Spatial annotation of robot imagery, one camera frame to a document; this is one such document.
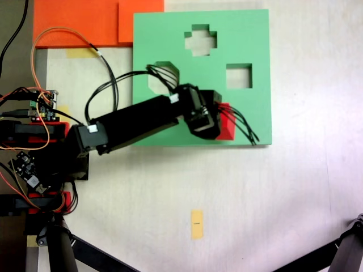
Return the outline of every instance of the yellow sticky note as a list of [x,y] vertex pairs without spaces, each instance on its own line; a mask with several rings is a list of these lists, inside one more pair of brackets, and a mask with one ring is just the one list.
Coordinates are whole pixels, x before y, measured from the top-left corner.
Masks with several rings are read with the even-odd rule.
[[[70,115],[68,106],[57,106],[57,110]],[[60,122],[70,123],[71,121],[68,117],[65,117],[63,115],[57,114],[57,116],[59,116]]]
[[38,247],[38,244],[36,243],[36,235],[27,236],[27,247],[29,248]]
[[192,210],[191,212],[192,240],[203,237],[203,211]]
[[96,50],[93,48],[67,48],[67,58],[97,58]]

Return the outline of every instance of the orange foam board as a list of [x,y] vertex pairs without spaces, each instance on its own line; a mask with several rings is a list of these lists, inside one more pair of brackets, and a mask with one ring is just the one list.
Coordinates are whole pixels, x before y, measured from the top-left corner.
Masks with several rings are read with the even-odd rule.
[[[33,40],[49,27],[70,27],[95,46],[118,46],[119,0],[35,0]],[[52,31],[37,48],[80,48],[87,44],[68,31]]]
[[134,13],[164,12],[164,0],[119,0],[119,45],[132,46]]

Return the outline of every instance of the white table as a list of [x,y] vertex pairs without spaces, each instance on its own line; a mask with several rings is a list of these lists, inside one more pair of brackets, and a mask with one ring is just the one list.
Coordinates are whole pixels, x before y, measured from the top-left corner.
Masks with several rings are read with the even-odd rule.
[[[66,217],[74,234],[143,272],[272,271],[363,211],[363,3],[166,0],[166,11],[248,8],[270,12],[273,145],[92,153]],[[131,49],[102,52],[116,75],[131,71]],[[107,80],[98,59],[48,50],[47,88],[74,117]],[[119,86],[124,107],[131,81]],[[101,94],[91,116],[111,97]],[[204,212],[201,240],[191,240],[192,209]]]

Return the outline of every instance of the green foam board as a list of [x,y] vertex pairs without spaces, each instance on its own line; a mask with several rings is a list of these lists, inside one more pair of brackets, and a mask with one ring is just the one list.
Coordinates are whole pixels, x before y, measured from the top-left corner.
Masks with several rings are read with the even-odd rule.
[[[185,48],[192,30],[209,26],[217,47],[209,56],[193,56]],[[180,72],[180,84],[216,90],[223,102],[239,109],[259,136],[259,145],[272,143],[271,84],[268,10],[166,12],[134,15],[133,70],[147,64],[171,62]],[[227,88],[227,67],[251,67],[251,88]],[[157,96],[146,76],[133,78],[133,103]],[[192,135],[181,121],[178,126],[139,141],[143,146],[248,145],[236,130],[233,141],[207,141]]]

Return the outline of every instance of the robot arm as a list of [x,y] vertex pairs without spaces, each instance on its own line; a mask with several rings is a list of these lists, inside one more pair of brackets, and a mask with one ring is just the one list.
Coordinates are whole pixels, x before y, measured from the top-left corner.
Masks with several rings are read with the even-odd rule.
[[216,91],[181,85],[171,96],[160,95],[106,114],[91,120],[88,127],[75,125],[65,143],[76,158],[94,149],[102,155],[176,126],[181,117],[195,136],[216,139],[221,133],[221,118],[216,107],[220,102],[221,95]]

